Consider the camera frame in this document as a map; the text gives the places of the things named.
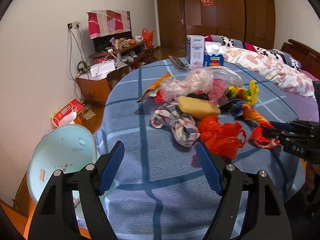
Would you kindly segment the orange foil snack wrapper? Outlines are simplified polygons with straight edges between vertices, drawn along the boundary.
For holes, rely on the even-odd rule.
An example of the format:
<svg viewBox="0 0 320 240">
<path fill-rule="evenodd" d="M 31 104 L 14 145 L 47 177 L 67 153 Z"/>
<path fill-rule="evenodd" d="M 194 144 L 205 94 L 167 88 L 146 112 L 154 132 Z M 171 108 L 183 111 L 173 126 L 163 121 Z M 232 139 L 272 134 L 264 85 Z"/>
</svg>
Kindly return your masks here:
<svg viewBox="0 0 320 240">
<path fill-rule="evenodd" d="M 268 149 L 273 149 L 280 146 L 280 142 L 278 139 L 266 138 L 263 136 L 264 128 L 274 129 L 274 127 L 264 116 L 259 114 L 247 103 L 244 103 L 241 109 L 243 110 L 242 116 L 245 121 L 252 121 L 254 124 L 257 124 L 257 127 L 253 129 L 250 136 L 250 139 L 252 140 L 253 144 L 255 144 L 255 146 Z"/>
</svg>

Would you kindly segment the orange red plastic bag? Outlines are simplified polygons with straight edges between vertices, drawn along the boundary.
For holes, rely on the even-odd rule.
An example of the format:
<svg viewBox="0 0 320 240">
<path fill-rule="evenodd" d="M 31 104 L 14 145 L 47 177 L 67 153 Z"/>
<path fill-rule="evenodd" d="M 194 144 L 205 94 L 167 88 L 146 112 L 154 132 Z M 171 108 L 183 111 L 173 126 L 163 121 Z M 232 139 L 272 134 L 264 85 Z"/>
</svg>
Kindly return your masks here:
<svg viewBox="0 0 320 240">
<path fill-rule="evenodd" d="M 243 148 L 247 141 L 247 134 L 240 122 L 221 124 L 217 115 L 200 120 L 197 129 L 200 140 L 210 154 L 218 155 L 227 163 L 236 158 L 238 149 Z"/>
</svg>

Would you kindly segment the pink red plastic bag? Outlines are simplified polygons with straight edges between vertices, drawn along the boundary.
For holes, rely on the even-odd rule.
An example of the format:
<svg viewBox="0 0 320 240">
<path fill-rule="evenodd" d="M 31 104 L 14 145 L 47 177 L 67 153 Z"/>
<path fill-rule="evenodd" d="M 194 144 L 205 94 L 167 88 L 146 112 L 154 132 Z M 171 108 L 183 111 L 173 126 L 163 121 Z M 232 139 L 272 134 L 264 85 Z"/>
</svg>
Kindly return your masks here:
<svg viewBox="0 0 320 240">
<path fill-rule="evenodd" d="M 213 85 L 208 92 L 208 99 L 211 105 L 221 107 L 228 102 L 226 90 L 228 86 L 221 79 L 214 79 Z"/>
</svg>

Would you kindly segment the yellow sponge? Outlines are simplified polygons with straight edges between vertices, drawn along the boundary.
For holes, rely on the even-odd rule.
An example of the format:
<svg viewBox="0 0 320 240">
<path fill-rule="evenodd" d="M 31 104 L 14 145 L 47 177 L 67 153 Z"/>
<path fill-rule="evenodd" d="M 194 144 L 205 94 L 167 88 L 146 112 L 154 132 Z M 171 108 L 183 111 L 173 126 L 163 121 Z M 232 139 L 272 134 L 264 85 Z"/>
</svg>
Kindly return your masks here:
<svg viewBox="0 0 320 240">
<path fill-rule="evenodd" d="M 202 120 L 211 115 L 219 115 L 219 107 L 212 106 L 209 101 L 186 96 L 179 96 L 178 107 L 183 113 L 190 114 L 196 119 Z"/>
</svg>

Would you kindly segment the clear pink plastic bag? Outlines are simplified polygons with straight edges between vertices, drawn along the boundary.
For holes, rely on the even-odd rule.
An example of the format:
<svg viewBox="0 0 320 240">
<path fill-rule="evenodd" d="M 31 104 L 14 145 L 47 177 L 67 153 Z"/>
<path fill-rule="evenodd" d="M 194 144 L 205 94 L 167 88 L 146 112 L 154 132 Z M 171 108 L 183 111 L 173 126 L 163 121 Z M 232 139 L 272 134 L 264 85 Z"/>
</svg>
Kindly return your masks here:
<svg viewBox="0 0 320 240">
<path fill-rule="evenodd" d="M 185 80 L 165 79 L 160 89 L 165 93 L 165 101 L 171 102 L 177 100 L 179 96 L 188 94 L 208 94 L 214 79 L 223 80 L 227 86 L 241 87 L 243 85 L 240 75 L 231 69 L 223 66 L 210 66 L 192 69 Z"/>
</svg>

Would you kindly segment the black knitted cloth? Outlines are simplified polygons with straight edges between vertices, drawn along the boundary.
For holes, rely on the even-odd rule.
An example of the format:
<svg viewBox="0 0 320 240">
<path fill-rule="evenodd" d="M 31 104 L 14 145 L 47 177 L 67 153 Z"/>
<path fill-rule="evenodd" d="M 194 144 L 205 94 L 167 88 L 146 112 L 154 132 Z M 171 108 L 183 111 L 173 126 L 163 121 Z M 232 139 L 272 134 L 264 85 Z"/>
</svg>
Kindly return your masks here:
<svg viewBox="0 0 320 240">
<path fill-rule="evenodd" d="M 202 93 L 202 94 L 188 94 L 187 97 L 194 98 L 194 99 L 200 99 L 200 100 L 206 100 L 208 101 L 208 94 Z"/>
</svg>

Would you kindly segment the light blue trash bin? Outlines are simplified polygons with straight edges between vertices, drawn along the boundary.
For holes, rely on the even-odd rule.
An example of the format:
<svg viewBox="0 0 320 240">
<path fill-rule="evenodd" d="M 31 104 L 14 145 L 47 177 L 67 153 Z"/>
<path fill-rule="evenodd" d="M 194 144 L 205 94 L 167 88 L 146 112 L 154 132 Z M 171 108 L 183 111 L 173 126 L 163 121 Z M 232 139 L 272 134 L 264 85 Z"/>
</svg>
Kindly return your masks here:
<svg viewBox="0 0 320 240">
<path fill-rule="evenodd" d="M 33 151 L 27 170 L 27 185 L 35 203 L 55 170 L 71 173 L 97 161 L 92 133 L 84 126 L 72 124 L 56 128 L 45 135 Z"/>
</svg>

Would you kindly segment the yellow colourful toy wrapper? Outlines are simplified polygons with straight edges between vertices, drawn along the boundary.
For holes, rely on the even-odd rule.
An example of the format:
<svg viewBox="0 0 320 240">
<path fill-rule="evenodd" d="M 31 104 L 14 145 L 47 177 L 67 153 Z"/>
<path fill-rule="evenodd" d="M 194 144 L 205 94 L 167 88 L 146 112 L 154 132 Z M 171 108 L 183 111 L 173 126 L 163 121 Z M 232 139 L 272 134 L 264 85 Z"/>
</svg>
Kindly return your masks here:
<svg viewBox="0 0 320 240">
<path fill-rule="evenodd" d="M 248 105 L 254 106 L 258 101 L 259 87 L 257 81 L 251 80 L 247 89 L 238 86 L 229 86 L 226 92 L 227 98 L 240 99 Z"/>
</svg>

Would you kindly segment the cow print pillow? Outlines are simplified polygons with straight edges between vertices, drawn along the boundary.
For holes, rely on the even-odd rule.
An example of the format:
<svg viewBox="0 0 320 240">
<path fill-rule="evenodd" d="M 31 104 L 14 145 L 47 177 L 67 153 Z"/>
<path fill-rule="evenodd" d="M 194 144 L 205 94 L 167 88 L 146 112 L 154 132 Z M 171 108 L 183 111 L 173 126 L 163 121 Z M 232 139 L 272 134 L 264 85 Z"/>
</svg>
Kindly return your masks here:
<svg viewBox="0 0 320 240">
<path fill-rule="evenodd" d="M 216 42 L 220 43 L 223 46 L 226 47 L 235 47 L 235 48 L 241 48 L 241 49 L 247 49 L 265 56 L 268 56 L 274 60 L 280 61 L 284 64 L 287 64 L 289 67 L 300 70 L 301 64 L 299 61 L 295 60 L 290 54 L 283 52 L 281 50 L 277 49 L 264 49 L 261 47 L 254 46 L 252 44 L 242 42 L 240 40 L 228 38 L 226 36 L 221 35 L 208 35 L 205 37 L 206 42 Z"/>
</svg>

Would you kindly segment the blue plaid bed blanket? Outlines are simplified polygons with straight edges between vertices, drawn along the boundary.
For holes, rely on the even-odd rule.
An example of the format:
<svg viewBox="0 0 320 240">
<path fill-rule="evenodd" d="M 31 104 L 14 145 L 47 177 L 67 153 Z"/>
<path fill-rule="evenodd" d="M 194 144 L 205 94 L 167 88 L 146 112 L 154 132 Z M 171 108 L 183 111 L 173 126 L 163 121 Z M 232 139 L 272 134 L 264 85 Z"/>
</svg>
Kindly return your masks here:
<svg viewBox="0 0 320 240">
<path fill-rule="evenodd" d="M 257 80 L 255 109 L 268 121 L 288 122 L 297 115 L 285 93 L 261 75 L 234 65 L 244 85 Z M 103 196 L 103 208 L 119 239 L 202 239 L 220 202 L 193 156 L 195 145 L 179 145 L 169 127 L 155 129 L 151 116 L 162 104 L 137 100 L 156 80 L 169 72 L 184 80 L 187 71 L 176 70 L 169 59 L 134 70 L 121 79 L 108 96 L 103 120 L 93 134 L 98 156 L 110 152 L 117 141 L 125 146 L 124 159 L 115 177 L 115 187 Z M 247 140 L 253 125 L 240 121 Z M 258 148 L 247 141 L 232 163 L 241 171 L 257 174 L 265 170 L 282 202 L 304 184 L 299 158 L 283 152 Z"/>
</svg>

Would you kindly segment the wooden tv cabinet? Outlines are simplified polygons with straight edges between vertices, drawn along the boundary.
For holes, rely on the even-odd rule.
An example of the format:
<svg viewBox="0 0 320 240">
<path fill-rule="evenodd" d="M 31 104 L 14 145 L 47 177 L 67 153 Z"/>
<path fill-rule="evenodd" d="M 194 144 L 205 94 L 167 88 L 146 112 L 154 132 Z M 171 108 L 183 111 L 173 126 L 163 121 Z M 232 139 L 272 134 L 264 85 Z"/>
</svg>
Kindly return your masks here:
<svg viewBox="0 0 320 240">
<path fill-rule="evenodd" d="M 131 71 L 155 62 L 154 46 L 146 47 L 145 42 L 138 42 L 120 50 L 96 53 L 89 57 L 94 64 L 113 60 L 116 70 L 92 77 L 90 70 L 76 78 L 84 100 L 89 103 L 104 105 L 116 84 Z"/>
</svg>

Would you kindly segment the red double happiness decal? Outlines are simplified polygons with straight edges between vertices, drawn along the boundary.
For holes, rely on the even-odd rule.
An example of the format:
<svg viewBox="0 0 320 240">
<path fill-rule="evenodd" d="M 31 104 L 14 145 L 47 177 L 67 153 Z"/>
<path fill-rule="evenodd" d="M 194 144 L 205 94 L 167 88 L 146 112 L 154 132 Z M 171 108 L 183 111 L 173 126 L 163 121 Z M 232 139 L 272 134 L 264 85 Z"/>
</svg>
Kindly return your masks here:
<svg viewBox="0 0 320 240">
<path fill-rule="evenodd" d="M 214 5 L 214 3 L 213 3 L 213 0 L 201 0 L 201 2 L 202 2 L 202 4 L 204 5 L 204 6 L 213 6 Z"/>
</svg>

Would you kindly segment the orange plastic bag on cabinet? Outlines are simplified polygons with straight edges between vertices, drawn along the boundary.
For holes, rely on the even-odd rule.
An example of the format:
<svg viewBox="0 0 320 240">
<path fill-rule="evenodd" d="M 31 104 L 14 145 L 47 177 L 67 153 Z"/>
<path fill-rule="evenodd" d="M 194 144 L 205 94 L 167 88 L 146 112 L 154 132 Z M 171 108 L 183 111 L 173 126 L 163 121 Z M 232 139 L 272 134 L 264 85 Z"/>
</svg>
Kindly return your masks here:
<svg viewBox="0 0 320 240">
<path fill-rule="evenodd" d="M 143 28 L 142 30 L 142 37 L 143 40 L 145 41 L 145 45 L 147 48 L 151 47 L 153 45 L 153 36 L 154 36 L 155 31 L 148 31 L 146 28 Z"/>
</svg>

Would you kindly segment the wooden door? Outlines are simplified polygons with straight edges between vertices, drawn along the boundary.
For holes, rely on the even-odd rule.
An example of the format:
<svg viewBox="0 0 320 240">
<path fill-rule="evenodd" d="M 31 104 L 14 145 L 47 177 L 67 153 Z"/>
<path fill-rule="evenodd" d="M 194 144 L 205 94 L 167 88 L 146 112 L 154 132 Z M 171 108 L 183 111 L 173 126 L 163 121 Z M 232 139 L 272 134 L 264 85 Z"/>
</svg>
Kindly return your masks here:
<svg viewBox="0 0 320 240">
<path fill-rule="evenodd" d="M 184 0 L 157 0 L 161 47 L 185 49 Z"/>
</svg>

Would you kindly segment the wall power socket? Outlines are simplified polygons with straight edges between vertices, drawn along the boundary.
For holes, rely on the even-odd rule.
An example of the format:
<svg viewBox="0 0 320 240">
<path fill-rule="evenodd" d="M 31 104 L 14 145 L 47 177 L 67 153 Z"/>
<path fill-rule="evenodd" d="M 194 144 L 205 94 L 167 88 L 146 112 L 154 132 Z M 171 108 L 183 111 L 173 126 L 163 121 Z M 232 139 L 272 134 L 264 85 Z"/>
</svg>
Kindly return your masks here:
<svg viewBox="0 0 320 240">
<path fill-rule="evenodd" d="M 67 24 L 67 28 L 68 29 L 78 29 L 80 27 L 80 22 L 79 21 L 75 21 L 73 23 L 68 23 Z"/>
</svg>

